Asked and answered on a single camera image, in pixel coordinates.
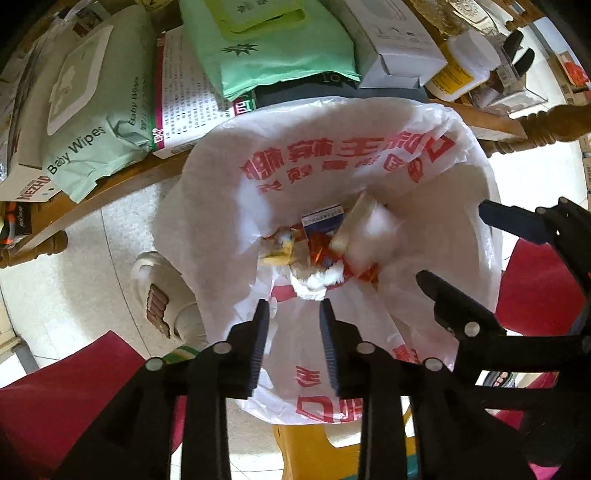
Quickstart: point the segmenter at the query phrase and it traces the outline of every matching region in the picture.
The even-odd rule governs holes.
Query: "white container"
[[[447,63],[403,0],[320,0],[355,43],[359,88],[418,88]]]
[[[475,30],[448,39],[441,45],[441,52],[447,59],[447,66],[425,88],[446,102],[457,100],[487,81],[491,71],[501,64],[496,49]]]

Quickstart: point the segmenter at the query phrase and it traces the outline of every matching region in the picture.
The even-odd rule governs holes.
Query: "light green bag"
[[[256,5],[257,0],[249,0]],[[234,100],[257,85],[271,85],[316,73],[337,72],[359,80],[353,43],[341,24],[317,0],[300,0],[306,20],[239,42],[216,25],[204,0],[179,0],[185,32],[217,92]]]
[[[51,92],[43,170],[74,202],[152,146],[155,34],[145,9],[125,8],[68,54]]]

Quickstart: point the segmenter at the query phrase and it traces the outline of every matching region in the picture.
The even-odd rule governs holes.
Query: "yellow label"
[[[442,71],[435,75],[431,81],[442,92],[445,92],[448,95],[453,95],[460,88],[465,87],[470,82],[473,82],[474,77],[464,70],[449,52],[447,43],[444,43],[441,46],[441,53],[443,53],[443,56],[446,58],[448,64]]]

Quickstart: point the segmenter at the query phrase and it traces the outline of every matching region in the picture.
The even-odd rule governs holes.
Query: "white box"
[[[168,158],[190,150],[211,129],[228,118],[254,110],[249,93],[233,102],[213,93],[213,88],[183,26],[167,31],[156,46],[154,155]]]
[[[355,43],[360,88],[416,88],[447,60],[402,0],[322,0]]]

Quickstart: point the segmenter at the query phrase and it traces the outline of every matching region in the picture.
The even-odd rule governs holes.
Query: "plastic container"
[[[425,88],[446,102],[457,100],[487,81],[491,70],[501,65],[496,49],[475,30],[448,39],[441,46],[441,52],[448,64]]]

